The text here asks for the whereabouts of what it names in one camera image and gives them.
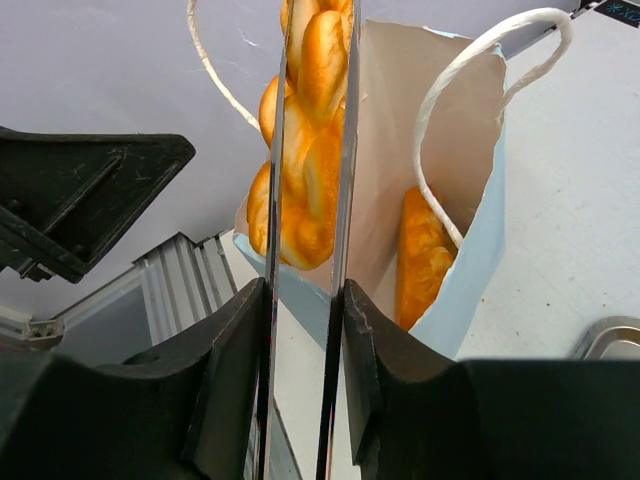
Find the large orange long loaf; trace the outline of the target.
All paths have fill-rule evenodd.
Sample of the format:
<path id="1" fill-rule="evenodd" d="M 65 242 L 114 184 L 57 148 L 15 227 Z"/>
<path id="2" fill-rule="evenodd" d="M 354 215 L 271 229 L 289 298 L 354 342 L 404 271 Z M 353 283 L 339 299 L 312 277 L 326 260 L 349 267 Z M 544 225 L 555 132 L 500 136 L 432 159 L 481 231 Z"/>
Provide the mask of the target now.
<path id="1" fill-rule="evenodd" d="M 399 227 L 395 322 L 409 331 L 435 302 L 457 255 L 418 186 L 406 191 Z"/>

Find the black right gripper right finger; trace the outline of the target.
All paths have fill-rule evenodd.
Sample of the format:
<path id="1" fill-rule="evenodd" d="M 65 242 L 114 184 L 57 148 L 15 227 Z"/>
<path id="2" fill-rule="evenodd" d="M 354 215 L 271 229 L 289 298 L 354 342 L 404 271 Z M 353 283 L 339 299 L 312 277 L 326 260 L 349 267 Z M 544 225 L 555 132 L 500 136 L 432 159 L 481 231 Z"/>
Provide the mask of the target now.
<path id="1" fill-rule="evenodd" d="M 352 458 L 365 479 L 635 479 L 639 365 L 465 360 L 345 286 Z"/>

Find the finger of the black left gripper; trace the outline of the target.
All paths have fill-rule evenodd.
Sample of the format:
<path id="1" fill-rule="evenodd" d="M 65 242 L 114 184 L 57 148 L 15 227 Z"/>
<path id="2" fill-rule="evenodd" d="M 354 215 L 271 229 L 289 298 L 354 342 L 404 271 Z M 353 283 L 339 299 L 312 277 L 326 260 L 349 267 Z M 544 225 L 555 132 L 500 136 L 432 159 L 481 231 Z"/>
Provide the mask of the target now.
<path id="1" fill-rule="evenodd" d="M 179 134 L 1 130 L 1 267 L 76 284 L 194 157 Z"/>

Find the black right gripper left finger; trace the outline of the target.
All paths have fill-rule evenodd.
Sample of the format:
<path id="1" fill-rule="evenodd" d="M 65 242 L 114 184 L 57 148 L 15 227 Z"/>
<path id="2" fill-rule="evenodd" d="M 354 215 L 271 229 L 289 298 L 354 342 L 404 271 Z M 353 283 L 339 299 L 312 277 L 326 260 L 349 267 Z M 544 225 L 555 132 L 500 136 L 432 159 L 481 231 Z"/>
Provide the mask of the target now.
<path id="1" fill-rule="evenodd" d="M 1 357 L 5 479 L 239 479 L 252 422 L 264 283 L 121 364 Z"/>

